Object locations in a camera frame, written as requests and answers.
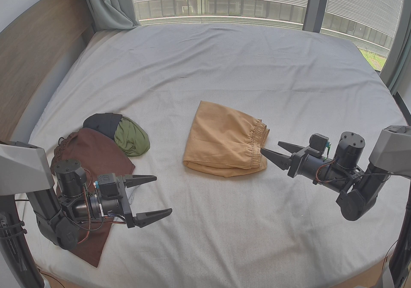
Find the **mattress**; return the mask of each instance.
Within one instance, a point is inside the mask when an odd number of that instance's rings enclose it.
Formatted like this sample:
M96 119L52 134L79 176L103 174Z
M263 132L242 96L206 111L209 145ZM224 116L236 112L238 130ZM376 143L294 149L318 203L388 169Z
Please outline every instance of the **mattress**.
M151 149L131 158L157 181L134 191L134 213L173 208L145 228L113 225L94 268L39 232L20 212L36 263L84 287L328 287L381 260L398 238L409 181L391 178L376 205L345 220L337 193L274 164L233 178L182 164L201 100L261 118L278 141L308 145L313 133L365 138L359 166L380 131L405 120L351 41L234 24L168 24L97 33L48 103L30 143L49 162L59 137L94 113L134 119Z

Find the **white bed sheet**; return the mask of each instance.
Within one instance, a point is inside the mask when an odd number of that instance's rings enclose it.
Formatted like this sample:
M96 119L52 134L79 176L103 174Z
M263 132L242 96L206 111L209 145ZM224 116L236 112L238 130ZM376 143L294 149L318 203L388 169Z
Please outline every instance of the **white bed sheet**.
M114 225L94 268L45 239L25 205L26 238L44 270L84 287L326 287L383 258L397 239L409 181L391 178L376 205L346 221L337 194L274 164L220 178L182 165L201 100L262 118L277 142L307 145L311 134L365 138L366 168L381 129L405 120L377 74L348 40L232 24L170 24L98 33L73 65L30 143L49 162L59 137L94 113L124 114L151 149L131 158L153 174L134 213L172 207L143 229Z

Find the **grass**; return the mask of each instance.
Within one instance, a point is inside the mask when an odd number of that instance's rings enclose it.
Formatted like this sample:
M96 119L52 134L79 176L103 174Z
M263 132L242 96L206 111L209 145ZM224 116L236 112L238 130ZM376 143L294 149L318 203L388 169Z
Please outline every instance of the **grass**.
M373 52L370 51L366 51L364 49L359 49L360 52L362 53L362 55L364 56L364 58L367 59L368 63L375 69L378 71L381 71L385 61L387 61L386 58L383 58L382 56L379 56Z

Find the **headboard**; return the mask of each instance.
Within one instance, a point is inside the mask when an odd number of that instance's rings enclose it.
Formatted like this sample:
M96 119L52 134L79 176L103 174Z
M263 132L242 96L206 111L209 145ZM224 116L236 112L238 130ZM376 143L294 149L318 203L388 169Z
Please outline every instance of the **headboard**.
M40 0L0 33L0 139L10 140L36 89L91 24L86 0Z

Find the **green clothing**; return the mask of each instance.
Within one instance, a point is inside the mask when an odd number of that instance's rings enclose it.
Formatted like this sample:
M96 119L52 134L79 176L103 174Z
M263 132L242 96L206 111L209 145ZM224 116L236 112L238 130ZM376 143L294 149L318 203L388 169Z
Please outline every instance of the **green clothing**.
M150 149L147 133L130 118L123 116L114 133L114 141L128 157L141 156Z

